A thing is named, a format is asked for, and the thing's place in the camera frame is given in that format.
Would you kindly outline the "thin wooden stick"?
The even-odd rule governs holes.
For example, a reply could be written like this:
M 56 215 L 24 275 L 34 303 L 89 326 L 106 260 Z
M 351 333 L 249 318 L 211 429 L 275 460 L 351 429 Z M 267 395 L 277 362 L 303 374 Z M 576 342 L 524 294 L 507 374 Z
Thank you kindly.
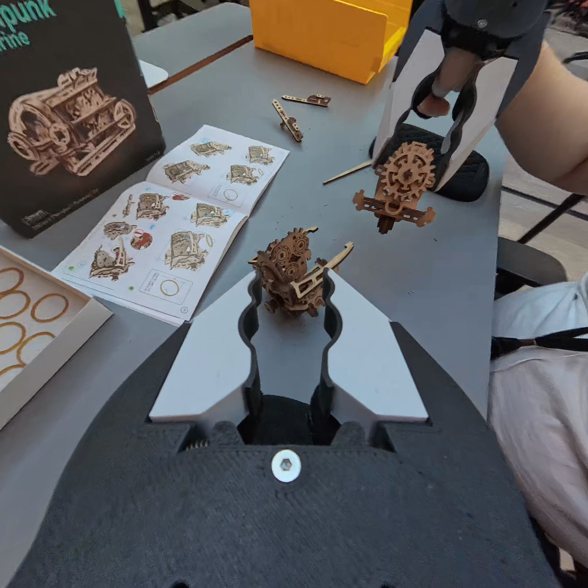
M 343 171 L 341 173 L 338 173 L 338 174 L 334 175 L 333 177 L 331 177 L 331 178 L 323 181 L 322 185 L 327 185 L 327 184 L 332 183 L 332 182 L 334 182 L 336 180 L 345 178 L 345 177 L 347 177 L 349 175 L 352 175 L 352 174 L 354 174 L 356 172 L 359 172 L 359 171 L 362 171 L 362 170 L 364 170 L 364 169 L 366 169 L 368 167 L 371 167 L 372 165 L 373 165 L 373 161 L 371 159 L 369 159 L 369 160 L 367 160 L 367 161 L 365 161 L 365 162 L 363 162 L 363 163 L 361 163 L 361 164 L 359 164 L 357 166 L 354 166 L 354 167 L 352 167 L 352 168 L 350 168 L 350 169 L 348 169 L 346 171 Z

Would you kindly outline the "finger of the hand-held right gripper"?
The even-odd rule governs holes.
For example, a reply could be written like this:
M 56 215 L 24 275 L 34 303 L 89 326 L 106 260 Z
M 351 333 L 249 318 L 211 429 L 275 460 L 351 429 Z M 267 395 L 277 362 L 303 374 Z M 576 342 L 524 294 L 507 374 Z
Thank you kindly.
M 518 60 L 502 56 L 483 65 L 459 93 L 453 123 L 444 137 L 436 164 L 436 192 L 455 175 L 494 125 Z
M 413 109 L 419 85 L 434 73 L 444 57 L 442 37 L 429 28 L 411 28 L 406 33 L 389 88 L 385 110 L 373 145 L 373 165 L 378 165 L 389 142 Z

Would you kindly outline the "person's right forearm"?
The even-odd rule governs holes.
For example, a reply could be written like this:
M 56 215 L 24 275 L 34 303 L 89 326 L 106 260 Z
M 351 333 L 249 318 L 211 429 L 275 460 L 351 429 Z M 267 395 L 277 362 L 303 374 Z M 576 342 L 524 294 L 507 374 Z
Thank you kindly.
M 571 73 L 547 42 L 495 126 L 524 171 L 587 196 L 587 81 Z

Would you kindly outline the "wooden gear plate assembly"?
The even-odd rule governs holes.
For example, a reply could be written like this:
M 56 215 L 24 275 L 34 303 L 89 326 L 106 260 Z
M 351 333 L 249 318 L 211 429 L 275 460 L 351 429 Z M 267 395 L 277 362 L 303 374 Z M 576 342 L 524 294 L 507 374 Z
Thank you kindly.
M 434 157 L 427 144 L 404 142 L 383 164 L 376 166 L 378 184 L 374 197 L 367 197 L 364 190 L 355 194 L 356 209 L 374 214 L 379 233 L 388 233 L 400 222 L 422 228 L 435 220 L 432 207 L 417 209 L 422 195 L 435 183 Z

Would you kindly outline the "person's right hand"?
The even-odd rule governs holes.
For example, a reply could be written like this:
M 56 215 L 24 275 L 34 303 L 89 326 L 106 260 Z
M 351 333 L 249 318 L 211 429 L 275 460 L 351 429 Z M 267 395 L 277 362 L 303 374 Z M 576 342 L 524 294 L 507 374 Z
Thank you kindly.
M 477 55 L 456 47 L 448 48 L 429 94 L 416 108 L 417 113 L 432 118 L 446 116 L 450 109 L 446 96 L 461 90 L 478 63 Z

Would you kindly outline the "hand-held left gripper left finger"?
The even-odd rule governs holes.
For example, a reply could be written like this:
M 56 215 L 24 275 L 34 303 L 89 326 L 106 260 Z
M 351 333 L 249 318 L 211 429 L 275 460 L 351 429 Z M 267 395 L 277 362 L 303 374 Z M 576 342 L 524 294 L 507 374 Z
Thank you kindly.
M 262 393 L 252 338 L 261 298 L 261 277 L 251 272 L 195 317 L 151 421 L 193 422 L 209 435 L 217 422 L 258 418 Z

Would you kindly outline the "yellow plastic bin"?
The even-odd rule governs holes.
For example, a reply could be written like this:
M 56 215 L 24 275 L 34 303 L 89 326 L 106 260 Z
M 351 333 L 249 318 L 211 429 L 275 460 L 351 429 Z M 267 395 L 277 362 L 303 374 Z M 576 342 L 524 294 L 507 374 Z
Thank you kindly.
M 254 45 L 367 84 L 393 58 L 413 1 L 249 1 Z

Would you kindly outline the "group of tan rubber bands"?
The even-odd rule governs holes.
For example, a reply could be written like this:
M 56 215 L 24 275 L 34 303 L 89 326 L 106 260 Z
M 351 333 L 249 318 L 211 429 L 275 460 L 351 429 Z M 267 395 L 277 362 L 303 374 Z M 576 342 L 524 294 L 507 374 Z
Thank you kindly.
M 16 264 L 1 268 L 1 387 L 61 333 L 73 306 L 54 283 Z

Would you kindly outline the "person's white clothing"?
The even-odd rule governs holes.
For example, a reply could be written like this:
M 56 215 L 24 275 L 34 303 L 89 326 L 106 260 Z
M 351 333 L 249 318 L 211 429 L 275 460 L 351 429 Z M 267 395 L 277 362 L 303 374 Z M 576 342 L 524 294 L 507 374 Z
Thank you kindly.
M 495 302 L 489 423 L 530 514 L 587 566 L 587 274 Z

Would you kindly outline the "black office chair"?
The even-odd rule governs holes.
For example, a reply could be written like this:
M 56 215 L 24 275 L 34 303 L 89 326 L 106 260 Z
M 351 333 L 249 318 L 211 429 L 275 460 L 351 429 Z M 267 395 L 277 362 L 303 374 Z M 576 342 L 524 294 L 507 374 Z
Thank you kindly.
M 517 241 L 498 237 L 495 300 L 523 286 L 538 288 L 566 281 L 564 266 L 553 256 Z

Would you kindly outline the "white flat panel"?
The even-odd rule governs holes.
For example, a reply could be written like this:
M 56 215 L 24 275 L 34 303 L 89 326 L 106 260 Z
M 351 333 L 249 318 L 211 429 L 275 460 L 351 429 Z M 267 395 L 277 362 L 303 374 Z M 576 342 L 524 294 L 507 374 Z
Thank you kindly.
M 169 74 L 165 69 L 141 59 L 139 59 L 139 67 L 149 90 L 156 88 L 169 79 Z

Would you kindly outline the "open instruction booklet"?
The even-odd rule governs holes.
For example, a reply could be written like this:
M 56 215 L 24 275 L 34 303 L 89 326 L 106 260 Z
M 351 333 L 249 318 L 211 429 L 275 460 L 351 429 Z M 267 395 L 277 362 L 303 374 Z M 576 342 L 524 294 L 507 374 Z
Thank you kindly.
M 202 126 L 125 190 L 52 274 L 180 326 L 288 155 Z

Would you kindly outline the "black puzzle kit box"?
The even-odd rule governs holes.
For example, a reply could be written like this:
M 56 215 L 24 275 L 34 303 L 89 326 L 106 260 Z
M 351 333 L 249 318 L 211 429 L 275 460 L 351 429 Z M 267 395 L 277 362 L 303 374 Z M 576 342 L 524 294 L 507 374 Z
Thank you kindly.
M 165 151 L 114 1 L 1 1 L 1 220 L 32 239 Z

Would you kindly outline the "grey desk with wooden edge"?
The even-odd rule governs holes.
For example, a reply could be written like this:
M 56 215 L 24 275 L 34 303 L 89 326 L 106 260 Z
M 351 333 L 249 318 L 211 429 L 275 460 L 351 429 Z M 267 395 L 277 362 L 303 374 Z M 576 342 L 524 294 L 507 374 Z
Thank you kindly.
M 157 84 L 146 81 L 150 96 L 253 40 L 248 7 L 224 3 L 135 37 L 138 58 L 168 73 Z

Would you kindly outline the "white cardboard box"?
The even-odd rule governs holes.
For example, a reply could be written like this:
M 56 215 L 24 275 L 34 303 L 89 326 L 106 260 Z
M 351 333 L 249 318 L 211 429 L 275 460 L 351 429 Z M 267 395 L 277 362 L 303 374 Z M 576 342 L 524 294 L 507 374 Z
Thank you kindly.
M 17 415 L 112 316 L 112 312 L 94 298 L 1 246 L 1 268 L 9 263 L 16 264 L 63 289 L 70 296 L 74 307 L 68 313 L 68 323 L 61 333 L 7 386 L 1 387 L 1 428 L 4 428 Z

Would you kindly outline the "wooden mechanical model body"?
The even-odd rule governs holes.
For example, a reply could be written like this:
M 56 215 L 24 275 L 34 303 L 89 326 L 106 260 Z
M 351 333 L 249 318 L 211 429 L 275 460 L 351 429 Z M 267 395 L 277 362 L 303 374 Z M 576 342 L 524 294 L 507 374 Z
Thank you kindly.
M 353 242 L 345 244 L 342 252 L 330 261 L 317 258 L 313 268 L 307 267 L 312 257 L 309 234 L 318 227 L 295 228 L 281 240 L 274 240 L 264 251 L 249 261 L 261 273 L 262 286 L 270 299 L 265 303 L 269 313 L 279 308 L 299 316 L 308 313 L 318 316 L 318 309 L 325 305 L 322 283 L 325 269 L 338 273 L 339 265 L 351 253 Z

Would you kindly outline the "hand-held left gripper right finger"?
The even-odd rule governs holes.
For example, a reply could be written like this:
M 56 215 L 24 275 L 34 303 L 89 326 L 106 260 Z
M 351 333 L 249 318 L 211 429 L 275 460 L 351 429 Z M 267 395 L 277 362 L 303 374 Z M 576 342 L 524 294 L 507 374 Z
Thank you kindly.
M 429 414 L 392 328 L 392 322 L 334 270 L 325 270 L 324 328 L 319 384 L 312 396 L 318 437 L 336 425 L 358 423 L 374 437 L 382 422 L 426 423 Z

